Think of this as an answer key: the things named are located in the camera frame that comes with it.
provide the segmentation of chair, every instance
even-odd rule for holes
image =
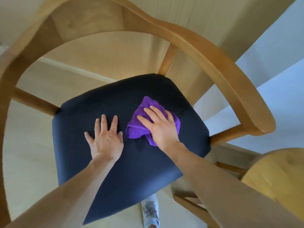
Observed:
[[[238,173],[241,182],[280,203],[304,222],[304,149],[287,148],[265,153],[246,169],[221,162],[216,166]],[[195,194],[177,193],[174,200],[209,227],[219,227]]]
[[[16,88],[22,73],[50,50],[80,37],[109,31],[148,33],[169,41],[171,44],[158,74],[140,75],[102,86],[67,101],[60,108]],[[218,86],[240,125],[209,137],[206,126],[187,99],[165,77],[178,49],[192,58]],[[127,0],[46,0],[38,10],[35,22],[0,57],[0,95],[1,153],[11,99],[54,116],[53,139],[59,184],[90,161],[83,132],[92,131],[95,118],[103,113],[108,118],[117,114],[119,129],[124,130],[145,95],[159,101],[180,118],[181,141],[201,157],[209,152],[210,145],[275,130],[275,120],[262,97],[220,49],[188,29],[154,19]],[[69,142],[65,143],[62,137],[68,138]],[[123,154],[102,184],[85,224],[138,203],[181,176],[173,162],[157,147],[148,145],[145,138],[130,140],[124,137],[124,142]],[[72,161],[66,158],[70,149],[77,151]],[[144,168],[149,161],[158,163],[157,169],[150,173]],[[0,227],[3,227],[10,223],[10,216],[2,166],[0,174]],[[130,198],[119,201],[122,192],[127,192]]]

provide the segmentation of forearm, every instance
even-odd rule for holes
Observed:
[[[303,227],[280,204],[176,143],[165,152],[221,227]]]
[[[83,171],[44,196],[7,227],[81,227],[113,165],[112,160],[93,159]]]

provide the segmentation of shoelace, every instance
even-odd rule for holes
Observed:
[[[143,207],[143,212],[145,213],[146,217],[154,217],[154,218],[157,218],[158,219],[158,216],[157,216],[157,211],[156,211],[156,208],[155,208],[155,203],[153,202],[150,202],[150,203],[147,203],[144,207]]]

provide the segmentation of foot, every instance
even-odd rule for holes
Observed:
[[[143,227],[149,228],[154,225],[156,228],[159,228],[158,200],[156,194],[143,200],[141,206],[143,208]]]

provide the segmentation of round wooden table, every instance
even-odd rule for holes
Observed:
[[[261,155],[241,181],[304,222],[304,149],[279,149]]]

